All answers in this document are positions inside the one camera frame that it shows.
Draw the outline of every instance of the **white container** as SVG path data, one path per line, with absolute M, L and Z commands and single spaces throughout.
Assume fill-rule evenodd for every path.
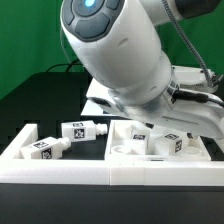
M 68 138 L 55 139 L 52 137 L 32 143 L 20 149 L 24 159 L 59 159 L 62 151 L 71 146 Z
M 71 142 L 96 140 L 97 135 L 107 134 L 106 124 L 94 124 L 93 121 L 62 123 L 62 137 Z
M 122 135 L 123 138 L 121 138 L 122 136 L 118 134 L 118 130 L 122 129 L 128 130 L 127 132 L 124 131 L 128 133 L 128 136 Z M 130 129 L 132 129 L 131 138 L 127 139 Z M 176 138 L 175 136 L 178 136 L 175 139 L 176 141 L 173 140 L 172 142 L 171 140 L 171 145 L 173 144 L 171 147 L 172 150 L 170 150 L 169 144 L 165 143 L 166 147 L 160 147 L 161 145 L 159 146 L 159 144 L 161 141 L 158 143 L 160 137 L 164 138 L 164 136 L 168 136 L 169 134 L 173 134 L 173 136 L 169 136 L 170 138 L 173 137 L 173 139 Z M 129 148 L 128 153 L 125 153 L 125 148 Z M 133 120 L 111 120 L 104 158 L 106 161 L 119 162 L 119 164 L 121 161 L 124 163 L 136 161 L 211 161 L 211 157 L 200 137 L 189 139 L 187 133 L 157 125 L 153 129 L 149 129 L 143 123 Z

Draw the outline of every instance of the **white cube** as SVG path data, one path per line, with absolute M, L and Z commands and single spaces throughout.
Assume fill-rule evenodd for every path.
M 182 137 L 177 134 L 170 133 L 155 139 L 155 155 L 175 155 L 182 148 Z

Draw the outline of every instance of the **black cable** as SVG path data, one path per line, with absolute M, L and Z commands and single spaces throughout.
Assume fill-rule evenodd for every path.
M 46 70 L 46 72 L 50 72 L 51 69 L 56 68 L 56 67 L 68 66 L 68 65 L 70 65 L 70 64 L 57 64 L 57 65 L 53 65 L 53 66 L 51 66 L 50 68 L 48 68 L 48 69 Z
M 208 98 L 208 101 L 216 103 L 216 104 L 218 104 L 221 107 L 224 107 L 224 102 L 222 102 L 220 100 L 215 100 L 215 99 L 212 99 L 212 98 Z
M 77 65 L 76 63 L 79 62 L 79 59 L 75 59 L 72 63 L 70 63 L 68 65 L 68 67 L 66 68 L 65 72 L 69 72 L 70 69 L 74 66 L 74 65 Z
M 216 99 L 209 98 L 208 95 L 203 94 L 203 93 L 192 93 L 184 90 L 176 90 L 173 95 L 174 99 L 179 99 L 179 100 L 190 100 L 190 101 L 195 101 L 198 103 L 207 103 L 207 102 L 213 102 L 218 104 L 219 106 L 224 108 L 224 102 Z
M 79 62 L 78 59 L 76 59 L 75 61 L 76 61 L 75 63 L 72 62 L 72 63 L 70 63 L 70 64 L 67 63 L 67 64 L 57 64 L 57 65 L 53 65 L 53 66 L 51 66 L 50 68 L 48 68 L 48 69 L 46 70 L 46 72 L 50 72 L 51 69 L 56 68 L 56 67 L 62 67 L 62 66 L 67 66 L 66 72 L 68 72 L 68 71 L 72 68 L 72 66 L 74 66 L 74 65 L 82 65 L 82 64 L 77 64 L 77 62 Z

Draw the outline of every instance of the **white block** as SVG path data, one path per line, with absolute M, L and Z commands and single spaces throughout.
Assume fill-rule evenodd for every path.
M 132 125 L 128 122 L 117 122 L 114 125 L 115 139 L 130 139 L 132 133 Z
M 38 139 L 37 124 L 26 124 L 11 144 L 5 149 L 0 159 L 21 159 L 20 148 Z
M 114 163 L 110 185 L 144 185 L 144 163 Z
M 183 140 L 179 135 L 168 134 L 155 139 L 155 155 L 175 155 L 183 145 Z
M 129 141 L 129 146 L 132 149 L 132 154 L 146 155 L 149 139 L 150 139 L 150 132 L 133 130 L 132 138 Z

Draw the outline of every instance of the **cable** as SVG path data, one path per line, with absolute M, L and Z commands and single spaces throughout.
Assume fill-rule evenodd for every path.
M 221 107 L 224 107 L 224 102 L 222 102 L 220 100 L 215 100 L 215 99 L 212 99 L 212 98 L 208 98 L 208 101 L 216 103 L 216 104 L 218 104 Z
M 46 72 L 50 72 L 53 68 L 56 68 L 56 67 L 62 67 L 62 66 L 68 66 L 68 67 L 72 67 L 72 66 L 74 66 L 74 65 L 82 65 L 82 64 L 74 64 L 74 63 L 71 63 L 71 64 L 57 64 L 57 65 L 53 65 L 53 66 L 51 66 L 50 68 L 48 68 L 47 70 L 46 70 Z
M 209 98 L 208 95 L 203 94 L 203 93 L 192 93 L 184 90 L 176 90 L 173 95 L 174 99 L 179 99 L 179 100 L 186 100 L 186 101 L 195 101 L 198 103 L 207 103 L 207 102 L 212 102 L 216 103 L 219 106 L 224 108 L 224 102 L 216 99 Z
M 188 39 L 187 35 L 184 33 L 184 31 L 182 30 L 182 28 L 180 27 L 180 25 L 178 24 L 177 20 L 175 19 L 168 3 L 167 0 L 162 0 L 162 3 L 164 5 L 165 11 L 171 21 L 171 23 L 173 24 L 174 28 L 177 30 L 178 34 L 180 35 L 180 37 L 182 38 L 182 40 L 184 41 L 184 43 L 187 45 L 187 47 L 189 48 L 189 50 L 191 51 L 191 53 L 194 55 L 195 59 L 198 61 L 198 63 L 200 64 L 208 86 L 209 87 L 214 87 L 214 83 L 212 81 L 212 77 L 210 77 L 210 74 L 208 72 L 208 69 L 206 67 L 205 62 L 203 61 L 202 57 L 200 56 L 200 54 L 198 53 L 198 51 L 195 49 L 195 47 L 193 46 L 193 44 L 190 42 L 190 40 Z
M 53 66 L 51 66 L 50 68 L 48 68 L 48 69 L 46 70 L 46 72 L 50 72 L 51 69 L 56 68 L 56 67 L 68 66 L 68 65 L 70 65 L 70 64 L 57 64 L 57 65 L 53 65 Z
M 75 59 L 72 63 L 70 63 L 68 65 L 68 67 L 66 68 L 65 72 L 69 72 L 70 69 L 74 66 L 74 65 L 77 65 L 76 63 L 79 62 L 79 59 Z

